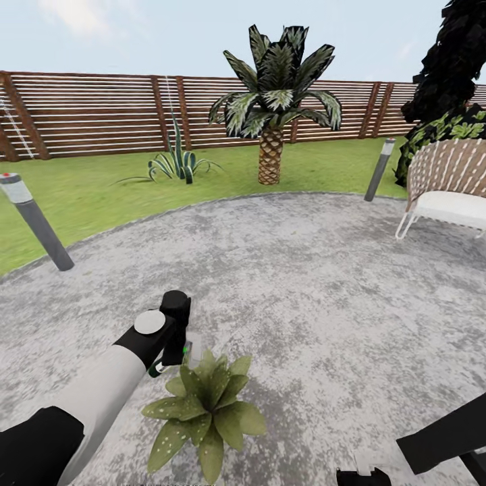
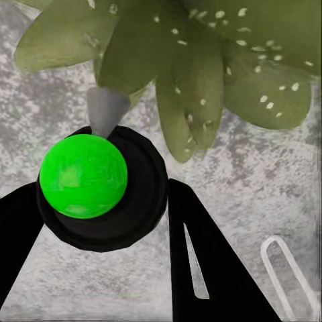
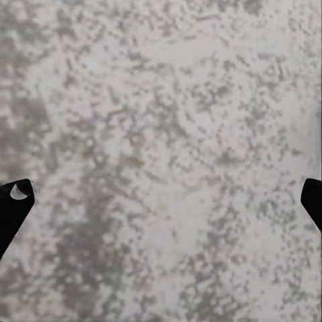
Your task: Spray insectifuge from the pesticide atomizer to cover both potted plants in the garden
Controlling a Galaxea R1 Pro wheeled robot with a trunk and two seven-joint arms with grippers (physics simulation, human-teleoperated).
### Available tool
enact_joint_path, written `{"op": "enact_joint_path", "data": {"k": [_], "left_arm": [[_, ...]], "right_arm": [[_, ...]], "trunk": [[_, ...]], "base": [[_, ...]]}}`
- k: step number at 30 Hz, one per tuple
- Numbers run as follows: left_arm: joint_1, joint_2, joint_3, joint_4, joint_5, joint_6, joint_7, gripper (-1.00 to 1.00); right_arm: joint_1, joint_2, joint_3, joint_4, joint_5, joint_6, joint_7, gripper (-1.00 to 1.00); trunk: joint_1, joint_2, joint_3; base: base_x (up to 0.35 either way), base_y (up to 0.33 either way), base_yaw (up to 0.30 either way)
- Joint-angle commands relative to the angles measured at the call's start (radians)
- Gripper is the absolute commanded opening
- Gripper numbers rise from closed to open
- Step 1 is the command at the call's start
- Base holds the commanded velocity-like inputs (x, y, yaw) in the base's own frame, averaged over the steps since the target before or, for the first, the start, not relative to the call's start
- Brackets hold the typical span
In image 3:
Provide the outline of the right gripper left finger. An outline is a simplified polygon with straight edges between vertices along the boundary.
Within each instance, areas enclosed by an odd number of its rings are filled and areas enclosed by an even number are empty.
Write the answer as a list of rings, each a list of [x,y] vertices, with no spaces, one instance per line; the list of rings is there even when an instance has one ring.
[[[0,186],[0,259],[35,203],[30,179]]]

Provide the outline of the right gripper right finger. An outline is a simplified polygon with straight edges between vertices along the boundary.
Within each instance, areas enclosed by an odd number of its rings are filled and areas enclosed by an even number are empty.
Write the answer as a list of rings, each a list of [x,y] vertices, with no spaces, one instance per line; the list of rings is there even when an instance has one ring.
[[[313,178],[306,179],[301,203],[322,232],[322,181]]]

